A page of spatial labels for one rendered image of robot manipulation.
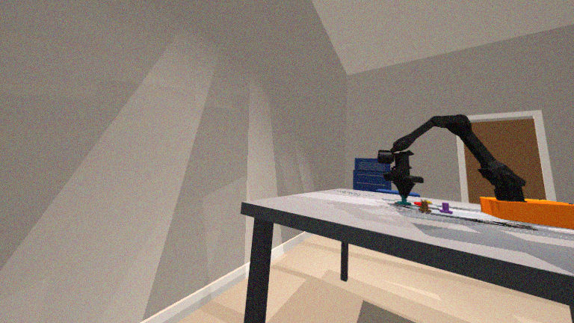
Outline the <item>cyan gear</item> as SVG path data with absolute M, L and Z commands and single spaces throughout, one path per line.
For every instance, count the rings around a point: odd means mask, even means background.
M 397 203 L 404 205 L 412 205 L 411 202 L 407 202 L 407 198 L 404 198 L 404 195 L 401 195 L 401 201 L 397 201 Z

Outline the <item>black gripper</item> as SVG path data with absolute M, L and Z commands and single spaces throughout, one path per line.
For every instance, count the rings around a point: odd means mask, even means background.
M 398 192 L 401 195 L 404 195 L 404 198 L 407 198 L 413 189 L 413 186 L 416 185 L 414 182 L 424 183 L 424 179 L 421 176 L 411 176 L 410 169 L 408 164 L 395 164 L 393 166 L 395 169 L 399 167 L 403 177 L 396 177 L 393 180 L 386 180 L 386 181 L 393 181 L 392 183 L 396 185 Z

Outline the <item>brown gear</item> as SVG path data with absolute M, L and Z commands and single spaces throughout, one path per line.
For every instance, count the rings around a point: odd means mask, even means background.
M 422 200 L 422 207 L 419 208 L 420 211 L 423 212 L 432 212 L 431 209 L 428 208 L 428 202 Z

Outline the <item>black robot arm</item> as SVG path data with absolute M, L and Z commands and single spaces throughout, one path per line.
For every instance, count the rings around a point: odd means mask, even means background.
M 521 187 L 525 186 L 525 180 L 517 176 L 506 164 L 497 161 L 492 156 L 472 131 L 472 124 L 469 122 L 469 119 L 462 114 L 432 117 L 410 134 L 396 140 L 391 150 L 378 150 L 377 162 L 379 164 L 391 164 L 395 160 L 395 164 L 409 164 L 409 156 L 413 155 L 412 152 L 409 150 L 406 152 L 395 152 L 405 150 L 418 137 L 434 126 L 447 128 L 450 132 L 457 135 L 469 151 L 473 153 L 481 163 L 481 168 L 478 171 L 492 185 L 495 185 L 493 190 L 496 200 L 528 203 L 524 199 Z M 383 173 L 383 176 L 385 180 L 393 180 L 398 176 L 403 177 L 399 167 L 396 167 L 396 169 L 391 167 L 391 170 Z

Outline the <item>purple gear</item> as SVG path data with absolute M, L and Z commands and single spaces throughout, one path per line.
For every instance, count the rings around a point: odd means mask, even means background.
M 449 205 L 446 202 L 442 202 L 442 209 L 439 209 L 440 212 L 445 212 L 446 214 L 453 214 L 451 210 L 449 210 Z

